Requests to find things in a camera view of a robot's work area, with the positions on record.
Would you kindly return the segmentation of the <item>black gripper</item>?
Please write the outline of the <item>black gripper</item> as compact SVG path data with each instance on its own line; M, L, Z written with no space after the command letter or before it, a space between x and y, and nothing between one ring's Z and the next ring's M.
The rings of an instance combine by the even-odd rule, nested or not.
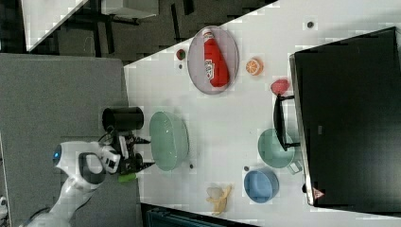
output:
M121 155L118 173L131 174L139 171L140 158L139 153L135 151L136 144L150 144L150 141L133 134L117 134L113 139L113 147ZM141 169L153 166L155 163L143 163Z

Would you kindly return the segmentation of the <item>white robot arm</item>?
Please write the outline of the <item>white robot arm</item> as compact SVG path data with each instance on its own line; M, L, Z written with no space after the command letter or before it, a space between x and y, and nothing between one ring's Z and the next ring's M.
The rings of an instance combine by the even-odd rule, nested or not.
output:
M110 144L72 141L57 145L54 166L67 175L55 204L43 208L19 227L71 227L71 218L103 184L107 174L117 174L126 183L150 166L134 151L136 144L146 144L138 136L116 136Z

